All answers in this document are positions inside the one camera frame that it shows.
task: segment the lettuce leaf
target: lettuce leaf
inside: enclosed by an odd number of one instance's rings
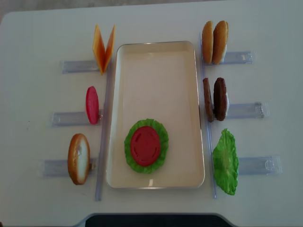
[[[218,145],[213,151],[214,178],[217,185],[227,194],[234,195],[238,185],[239,159],[234,136],[222,131]]]
[[[131,140],[133,137],[134,132],[143,126],[150,126],[159,135],[160,138],[160,154],[157,160],[151,164],[150,166],[141,166],[134,160],[133,156],[131,155]],[[169,136],[167,134],[167,131],[163,124],[157,122],[154,119],[146,119],[138,121],[136,124],[133,125],[133,127],[129,130],[129,133],[124,141],[124,151],[125,151],[125,157],[126,162],[128,165],[136,172],[141,174],[151,174],[153,171],[159,169],[161,166],[163,166],[165,162],[165,157],[167,150],[169,148]]]

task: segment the table surface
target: table surface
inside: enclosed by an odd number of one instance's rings
[[[5,226],[72,226],[96,213],[216,213],[238,226],[302,226],[302,8],[303,1],[256,0],[6,15],[0,26],[0,220]],[[213,199],[204,139],[205,181],[198,189],[125,191],[104,184],[103,200],[95,202],[96,177],[75,186],[68,177],[38,176],[41,160],[66,159],[75,133],[84,133],[98,156],[100,126],[49,125],[51,112],[83,111],[91,85],[104,103],[105,76],[62,75],[59,68],[60,60],[94,58],[96,23],[104,40],[116,24],[115,51],[122,44],[187,40],[199,62],[204,24],[223,19],[229,22],[228,51],[252,50],[257,61],[212,67],[207,76],[212,83],[225,78],[230,103],[267,102],[270,117],[214,122],[213,145],[228,128],[239,157],[279,155],[281,175],[239,176],[235,196],[218,190]],[[204,122],[202,133],[205,138]]]

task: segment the red tomato slice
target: red tomato slice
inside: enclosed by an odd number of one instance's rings
[[[160,154],[160,138],[150,126],[138,128],[131,139],[131,155],[141,166],[153,164]]]
[[[91,124],[97,124],[99,121],[99,100],[94,86],[87,89],[86,93],[86,113]]]

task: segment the plastic slot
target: plastic slot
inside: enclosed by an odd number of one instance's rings
[[[62,61],[62,73],[98,72],[99,67],[95,60],[90,61]]]
[[[97,159],[92,158],[89,163],[89,175],[95,175],[97,169]],[[67,160],[41,161],[38,174],[41,177],[68,177]]]
[[[96,125],[101,124],[102,110],[99,110],[100,119]],[[91,125],[86,112],[56,112],[51,114],[51,126],[82,126]]]
[[[264,118],[269,117],[267,103],[231,104],[225,119]]]
[[[226,52],[225,57],[220,65],[229,64],[254,64],[256,61],[255,54],[251,51],[241,51],[241,52]]]
[[[239,158],[239,175],[281,174],[279,156]]]

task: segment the top bun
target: top bun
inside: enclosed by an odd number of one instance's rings
[[[219,64],[225,54],[228,39],[228,23],[220,21],[214,28],[214,53],[213,63]]]
[[[213,22],[208,21],[202,31],[202,54],[206,63],[212,63],[214,46]]]

